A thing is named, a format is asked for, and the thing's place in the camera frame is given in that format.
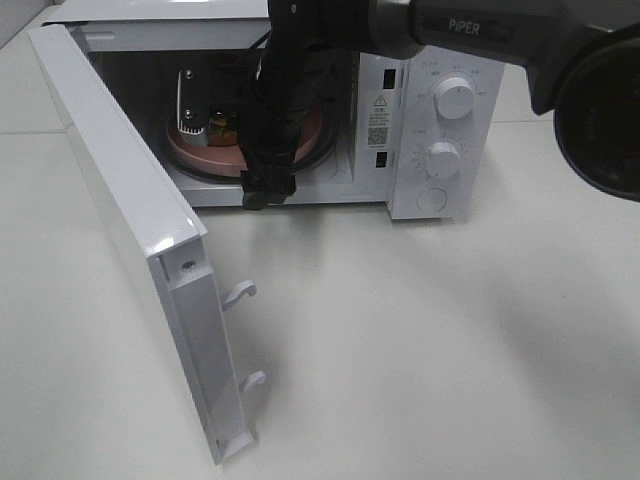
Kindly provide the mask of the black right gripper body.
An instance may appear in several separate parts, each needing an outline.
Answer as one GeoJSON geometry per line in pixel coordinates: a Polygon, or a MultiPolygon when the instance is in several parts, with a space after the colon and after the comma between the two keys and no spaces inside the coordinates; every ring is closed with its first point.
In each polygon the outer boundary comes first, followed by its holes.
{"type": "Polygon", "coordinates": [[[320,53],[265,49],[230,63],[209,60],[206,68],[211,76],[210,117],[218,111],[237,113],[246,170],[293,172],[302,128],[320,89],[320,53]]]}

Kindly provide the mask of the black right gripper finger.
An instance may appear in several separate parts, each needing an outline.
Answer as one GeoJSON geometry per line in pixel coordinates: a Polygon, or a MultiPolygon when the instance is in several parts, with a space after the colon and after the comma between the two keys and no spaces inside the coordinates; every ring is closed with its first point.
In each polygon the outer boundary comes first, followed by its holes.
{"type": "Polygon", "coordinates": [[[296,193],[295,176],[280,168],[268,169],[266,174],[243,170],[241,183],[242,207],[245,210],[262,210],[271,205],[282,205],[296,193]]]}
{"type": "Polygon", "coordinates": [[[178,74],[178,131],[183,136],[207,136],[211,103],[211,76],[207,68],[185,68],[178,74]]]}

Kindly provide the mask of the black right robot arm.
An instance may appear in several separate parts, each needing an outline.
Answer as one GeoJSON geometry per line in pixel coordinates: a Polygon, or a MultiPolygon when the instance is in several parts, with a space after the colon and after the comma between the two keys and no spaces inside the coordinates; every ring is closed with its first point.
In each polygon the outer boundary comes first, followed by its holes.
{"type": "Polygon", "coordinates": [[[426,46],[522,67],[532,111],[585,182],[639,197],[639,5],[635,1],[271,1],[269,35],[237,117],[242,204],[296,190],[305,116],[340,51],[397,60],[426,46]]]}

